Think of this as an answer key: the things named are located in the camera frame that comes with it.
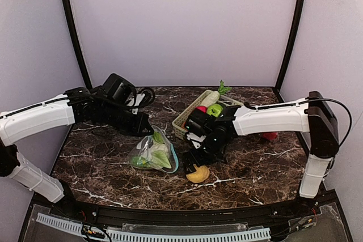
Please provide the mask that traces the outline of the white green cabbage toy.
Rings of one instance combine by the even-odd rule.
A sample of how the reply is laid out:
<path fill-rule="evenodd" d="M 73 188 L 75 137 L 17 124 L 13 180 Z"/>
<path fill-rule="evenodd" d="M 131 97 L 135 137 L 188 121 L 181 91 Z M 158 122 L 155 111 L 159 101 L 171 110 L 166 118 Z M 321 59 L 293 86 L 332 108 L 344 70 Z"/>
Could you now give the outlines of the white green cabbage toy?
<path fill-rule="evenodd" d="M 171 143 L 164 135 L 154 132 L 151 141 L 147 144 L 146 159 L 152 169 L 171 169 Z"/>

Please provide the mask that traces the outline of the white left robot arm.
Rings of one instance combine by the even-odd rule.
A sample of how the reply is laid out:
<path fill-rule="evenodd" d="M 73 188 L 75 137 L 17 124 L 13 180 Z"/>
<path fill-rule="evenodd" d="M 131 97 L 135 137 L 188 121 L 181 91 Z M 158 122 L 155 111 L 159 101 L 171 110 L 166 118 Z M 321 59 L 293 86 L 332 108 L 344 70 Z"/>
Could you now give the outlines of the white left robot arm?
<path fill-rule="evenodd" d="M 1 177 L 13 179 L 51 203 L 73 196 L 68 186 L 50 177 L 22 155 L 16 142 L 60 126 L 86 121 L 108 125 L 123 135 L 144 137 L 154 130 L 141 111 L 155 100 L 150 87 L 137 90 L 131 82 L 111 74 L 97 87 L 78 87 L 49 100 L 1 113 Z"/>

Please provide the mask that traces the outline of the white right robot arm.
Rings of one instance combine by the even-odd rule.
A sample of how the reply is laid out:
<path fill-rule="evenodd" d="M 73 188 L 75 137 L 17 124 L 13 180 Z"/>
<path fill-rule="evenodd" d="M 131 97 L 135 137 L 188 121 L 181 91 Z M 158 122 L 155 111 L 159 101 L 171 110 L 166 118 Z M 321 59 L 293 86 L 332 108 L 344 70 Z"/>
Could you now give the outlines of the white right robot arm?
<path fill-rule="evenodd" d="M 313 199 L 343 144 L 329 102 L 320 92 L 311 91 L 308 97 L 287 103 L 228 106 L 217 117 L 194 109 L 185 122 L 185 137 L 193 147 L 183 154 L 184 171 L 189 175 L 198 167 L 222 161 L 225 146 L 236 137 L 280 131 L 309 133 L 311 147 L 299 196 Z"/>

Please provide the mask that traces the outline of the green leafy vegetable toy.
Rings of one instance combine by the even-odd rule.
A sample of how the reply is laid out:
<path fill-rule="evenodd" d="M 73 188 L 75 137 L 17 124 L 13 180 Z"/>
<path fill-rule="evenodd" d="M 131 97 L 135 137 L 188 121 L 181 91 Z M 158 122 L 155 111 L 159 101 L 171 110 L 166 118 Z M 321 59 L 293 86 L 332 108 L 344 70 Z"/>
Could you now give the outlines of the green leafy vegetable toy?
<path fill-rule="evenodd" d="M 141 156 L 133 156 L 130 160 L 130 164 L 139 169 L 150 168 L 148 160 Z"/>

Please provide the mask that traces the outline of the yellow peach toy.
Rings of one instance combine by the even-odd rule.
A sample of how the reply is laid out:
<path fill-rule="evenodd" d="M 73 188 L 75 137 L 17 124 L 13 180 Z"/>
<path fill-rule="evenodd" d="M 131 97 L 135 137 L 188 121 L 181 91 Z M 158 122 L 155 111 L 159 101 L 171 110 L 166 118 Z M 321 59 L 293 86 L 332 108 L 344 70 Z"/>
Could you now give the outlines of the yellow peach toy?
<path fill-rule="evenodd" d="M 186 178 L 190 182 L 198 184 L 207 180 L 209 175 L 210 175 L 209 168 L 205 165 L 202 165 L 201 167 L 197 167 L 195 172 L 187 174 Z"/>

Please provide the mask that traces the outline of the round red fruit toy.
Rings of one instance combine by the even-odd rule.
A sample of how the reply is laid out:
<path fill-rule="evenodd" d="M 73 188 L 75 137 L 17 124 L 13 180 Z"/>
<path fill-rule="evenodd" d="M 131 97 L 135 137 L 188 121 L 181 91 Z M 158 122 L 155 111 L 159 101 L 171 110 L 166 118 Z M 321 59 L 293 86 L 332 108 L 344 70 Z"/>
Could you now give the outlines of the round red fruit toy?
<path fill-rule="evenodd" d="M 203 105 L 200 105 L 200 106 L 196 107 L 196 109 L 198 109 L 198 110 L 200 110 L 200 111 L 202 111 L 204 113 L 206 113 L 207 110 L 208 110 L 208 108 L 206 106 L 203 106 Z"/>

